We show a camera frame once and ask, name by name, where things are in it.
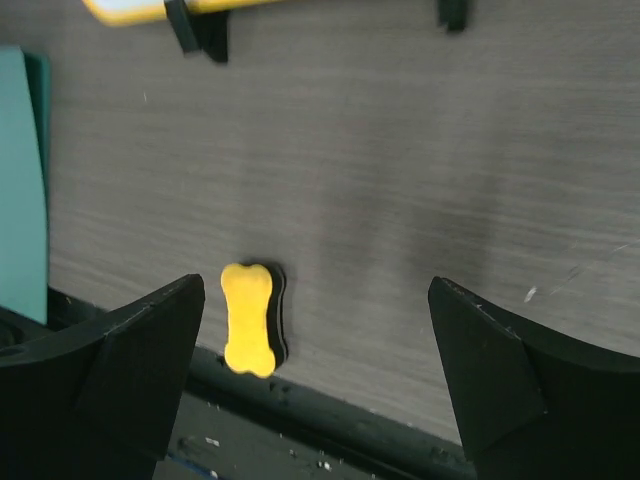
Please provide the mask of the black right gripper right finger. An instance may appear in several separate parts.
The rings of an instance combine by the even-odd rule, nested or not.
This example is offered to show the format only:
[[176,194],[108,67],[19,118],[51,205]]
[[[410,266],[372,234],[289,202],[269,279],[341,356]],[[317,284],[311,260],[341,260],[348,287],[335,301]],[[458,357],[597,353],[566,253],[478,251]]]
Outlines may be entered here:
[[639,360],[442,277],[428,303],[464,455],[480,479],[636,479]]

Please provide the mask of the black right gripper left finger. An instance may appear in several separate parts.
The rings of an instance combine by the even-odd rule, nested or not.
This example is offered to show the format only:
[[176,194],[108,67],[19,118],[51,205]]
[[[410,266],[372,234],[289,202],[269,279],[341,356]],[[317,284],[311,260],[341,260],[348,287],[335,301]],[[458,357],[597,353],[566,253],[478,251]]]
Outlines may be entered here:
[[149,479],[168,450],[205,303],[189,274],[53,331],[1,313],[1,475]]

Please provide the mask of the yellow bone-shaped eraser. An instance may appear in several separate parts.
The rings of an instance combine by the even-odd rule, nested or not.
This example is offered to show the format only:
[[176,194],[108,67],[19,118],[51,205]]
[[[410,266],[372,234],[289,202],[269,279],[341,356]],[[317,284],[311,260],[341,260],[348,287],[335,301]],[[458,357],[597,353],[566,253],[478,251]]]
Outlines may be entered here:
[[227,307],[226,365],[236,374],[268,378],[285,362],[286,277],[275,263],[233,263],[220,278]]

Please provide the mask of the yellow-framed whiteboard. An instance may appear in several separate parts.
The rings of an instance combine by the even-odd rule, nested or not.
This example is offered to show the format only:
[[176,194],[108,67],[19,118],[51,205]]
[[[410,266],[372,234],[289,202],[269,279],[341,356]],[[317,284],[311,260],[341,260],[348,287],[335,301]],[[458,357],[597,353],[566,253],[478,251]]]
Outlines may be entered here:
[[[211,13],[274,3],[275,0],[193,0],[186,1],[192,13]],[[167,18],[163,0],[83,0],[100,22],[110,27],[131,26]]]

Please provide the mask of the black whiteboard stand foot left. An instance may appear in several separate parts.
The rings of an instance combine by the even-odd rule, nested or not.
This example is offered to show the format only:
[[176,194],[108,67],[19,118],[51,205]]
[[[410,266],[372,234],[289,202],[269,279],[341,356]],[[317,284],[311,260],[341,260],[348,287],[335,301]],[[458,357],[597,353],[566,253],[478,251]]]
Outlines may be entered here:
[[229,10],[195,14],[183,0],[165,1],[166,15],[184,54],[202,52],[217,64],[229,61]]

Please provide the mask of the black whiteboard stand foot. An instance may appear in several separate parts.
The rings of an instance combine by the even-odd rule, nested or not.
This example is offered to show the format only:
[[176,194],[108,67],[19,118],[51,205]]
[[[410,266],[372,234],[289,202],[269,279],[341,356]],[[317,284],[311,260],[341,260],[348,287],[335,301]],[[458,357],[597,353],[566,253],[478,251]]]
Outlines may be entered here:
[[202,52],[217,64],[229,61],[229,10],[195,14],[183,0],[165,1],[166,15],[184,54]]
[[437,0],[438,24],[448,33],[465,30],[471,12],[471,0]]

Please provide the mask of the black whiteboard stand foot right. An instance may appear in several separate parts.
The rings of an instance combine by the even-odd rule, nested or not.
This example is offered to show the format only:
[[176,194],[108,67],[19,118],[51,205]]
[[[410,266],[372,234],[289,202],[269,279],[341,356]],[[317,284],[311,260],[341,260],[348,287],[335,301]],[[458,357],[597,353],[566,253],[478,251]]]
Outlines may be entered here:
[[438,24],[448,33],[465,30],[471,12],[471,0],[437,0]]

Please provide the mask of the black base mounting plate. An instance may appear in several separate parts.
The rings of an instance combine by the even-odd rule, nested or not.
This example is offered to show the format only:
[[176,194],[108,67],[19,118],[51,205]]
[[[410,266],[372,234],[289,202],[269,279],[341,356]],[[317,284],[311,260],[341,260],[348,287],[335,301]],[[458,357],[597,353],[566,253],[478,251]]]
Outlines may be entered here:
[[[50,293],[57,331],[109,311]],[[461,450],[284,381],[237,377],[194,347],[165,458],[153,478],[471,479]]]

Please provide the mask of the teal cutting mat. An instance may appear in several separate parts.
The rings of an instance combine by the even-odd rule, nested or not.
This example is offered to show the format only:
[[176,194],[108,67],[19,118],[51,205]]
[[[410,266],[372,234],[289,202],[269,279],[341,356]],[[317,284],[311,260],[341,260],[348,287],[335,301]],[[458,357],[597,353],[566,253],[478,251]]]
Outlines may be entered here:
[[47,323],[51,66],[1,48],[1,306]]

